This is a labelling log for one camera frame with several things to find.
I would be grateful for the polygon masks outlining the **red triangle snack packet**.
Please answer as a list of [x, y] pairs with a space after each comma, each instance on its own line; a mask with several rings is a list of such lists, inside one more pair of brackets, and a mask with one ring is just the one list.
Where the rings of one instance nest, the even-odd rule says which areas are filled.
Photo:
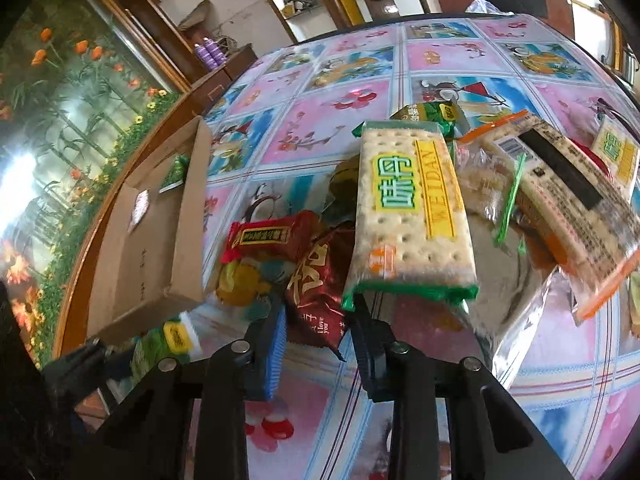
[[355, 222], [318, 234], [288, 281], [284, 293], [288, 340], [327, 348], [340, 361], [346, 332], [342, 297], [355, 243]]

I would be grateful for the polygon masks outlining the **small green snack packet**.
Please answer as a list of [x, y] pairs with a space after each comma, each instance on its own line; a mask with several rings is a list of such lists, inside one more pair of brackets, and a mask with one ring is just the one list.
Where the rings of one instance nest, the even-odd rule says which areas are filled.
[[134, 354], [130, 362], [132, 383], [135, 385], [140, 382], [163, 359], [171, 358], [186, 364], [195, 361], [201, 354], [200, 340], [189, 315], [181, 312], [134, 340]]

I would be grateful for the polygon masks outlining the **red rectangular candy bar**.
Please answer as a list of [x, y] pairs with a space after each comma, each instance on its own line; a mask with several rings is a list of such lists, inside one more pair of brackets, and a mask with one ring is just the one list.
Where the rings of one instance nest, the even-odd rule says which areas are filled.
[[223, 264], [243, 258], [296, 262], [306, 252], [320, 218], [311, 210], [279, 219], [233, 222], [221, 255]]

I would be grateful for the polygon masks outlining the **Weidan cracker pack green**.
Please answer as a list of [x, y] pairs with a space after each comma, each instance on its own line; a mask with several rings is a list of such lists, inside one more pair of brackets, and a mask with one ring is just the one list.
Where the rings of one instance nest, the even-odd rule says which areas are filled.
[[352, 253], [342, 306], [367, 290], [460, 307], [480, 286], [468, 217], [434, 122], [363, 122]]

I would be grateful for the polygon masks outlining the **silver foil snack bag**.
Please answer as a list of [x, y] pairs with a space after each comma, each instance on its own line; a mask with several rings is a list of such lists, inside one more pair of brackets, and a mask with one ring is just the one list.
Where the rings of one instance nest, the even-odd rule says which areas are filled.
[[558, 270], [535, 230], [512, 222], [498, 244], [493, 223], [478, 214], [468, 220], [480, 289], [463, 305], [461, 318], [472, 330], [488, 370], [510, 388], [537, 333]]

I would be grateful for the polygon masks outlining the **yellow green pea packet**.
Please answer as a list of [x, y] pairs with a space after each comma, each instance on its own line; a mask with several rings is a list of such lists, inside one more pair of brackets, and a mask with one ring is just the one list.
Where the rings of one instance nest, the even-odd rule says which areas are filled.
[[354, 220], [357, 206], [359, 156], [340, 162], [330, 177], [321, 218], [327, 226]]

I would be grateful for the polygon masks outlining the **white red candy packet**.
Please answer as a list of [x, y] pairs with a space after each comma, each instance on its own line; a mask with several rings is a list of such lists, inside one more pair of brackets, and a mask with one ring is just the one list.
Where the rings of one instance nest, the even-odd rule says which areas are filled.
[[134, 200], [134, 208], [132, 208], [128, 232], [131, 233], [142, 221], [150, 206], [150, 191], [141, 191]]

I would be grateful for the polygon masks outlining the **green pea triangle packet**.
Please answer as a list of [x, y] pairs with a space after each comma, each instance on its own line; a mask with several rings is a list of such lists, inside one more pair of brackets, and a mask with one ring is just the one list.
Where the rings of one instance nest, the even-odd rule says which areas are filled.
[[164, 177], [160, 189], [160, 194], [178, 188], [186, 182], [186, 174], [189, 171], [190, 158], [186, 155], [176, 155], [172, 160], [168, 173]]

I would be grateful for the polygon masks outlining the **clear round biscuit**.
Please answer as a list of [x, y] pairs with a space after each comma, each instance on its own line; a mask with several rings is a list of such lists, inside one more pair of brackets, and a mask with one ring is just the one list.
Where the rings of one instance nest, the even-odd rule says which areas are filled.
[[506, 242], [516, 196], [525, 169], [525, 153], [506, 159], [476, 145], [457, 143], [452, 149], [454, 169], [467, 212], [494, 226], [494, 244]]

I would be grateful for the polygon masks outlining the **orange cracker pack back side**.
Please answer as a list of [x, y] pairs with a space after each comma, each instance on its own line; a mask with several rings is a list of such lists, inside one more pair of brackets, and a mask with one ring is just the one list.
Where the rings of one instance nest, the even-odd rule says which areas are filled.
[[576, 323], [639, 264], [639, 217], [577, 144], [527, 110], [459, 139], [520, 174], [515, 201], [570, 281]]

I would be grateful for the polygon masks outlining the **colourful fruit print tablecloth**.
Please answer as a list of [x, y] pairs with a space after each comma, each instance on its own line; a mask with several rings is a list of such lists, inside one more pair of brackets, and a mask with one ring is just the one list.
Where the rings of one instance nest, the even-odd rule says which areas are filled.
[[538, 18], [265, 55], [198, 121], [198, 479], [634, 479], [639, 107]]

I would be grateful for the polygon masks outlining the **purple bottle right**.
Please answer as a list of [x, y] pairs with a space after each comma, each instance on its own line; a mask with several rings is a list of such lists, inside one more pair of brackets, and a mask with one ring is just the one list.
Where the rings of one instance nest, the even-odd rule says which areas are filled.
[[205, 37], [203, 42], [207, 52], [214, 59], [217, 65], [224, 65], [224, 63], [227, 62], [227, 55], [224, 54], [224, 51], [221, 50], [221, 47], [218, 46], [216, 41]]

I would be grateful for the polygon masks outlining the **purple bottle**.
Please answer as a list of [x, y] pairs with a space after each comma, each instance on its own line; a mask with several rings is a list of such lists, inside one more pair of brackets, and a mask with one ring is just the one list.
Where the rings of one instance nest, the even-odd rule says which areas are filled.
[[227, 62], [227, 55], [224, 54], [224, 51], [221, 50], [221, 47], [218, 46], [216, 41], [205, 37], [203, 42], [207, 52], [214, 59], [217, 65], [224, 65], [224, 63]]
[[208, 70], [216, 70], [217, 62], [202, 44], [194, 44], [194, 52]]

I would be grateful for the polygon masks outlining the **purple bottle left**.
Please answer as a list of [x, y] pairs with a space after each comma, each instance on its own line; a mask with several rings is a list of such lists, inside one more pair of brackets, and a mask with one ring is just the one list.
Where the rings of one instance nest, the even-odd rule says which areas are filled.
[[194, 52], [208, 70], [216, 70], [217, 62], [202, 44], [194, 44]]

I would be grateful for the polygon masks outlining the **purple frame eyeglasses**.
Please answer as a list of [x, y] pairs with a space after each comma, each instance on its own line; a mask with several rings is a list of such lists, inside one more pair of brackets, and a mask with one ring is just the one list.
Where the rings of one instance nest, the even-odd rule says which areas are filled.
[[632, 136], [639, 135], [638, 130], [631, 125], [631, 122], [621, 112], [616, 110], [616, 108], [612, 107], [608, 101], [605, 101], [603, 98], [597, 98], [596, 105], [600, 115], [616, 120], [616, 122], [619, 122]]

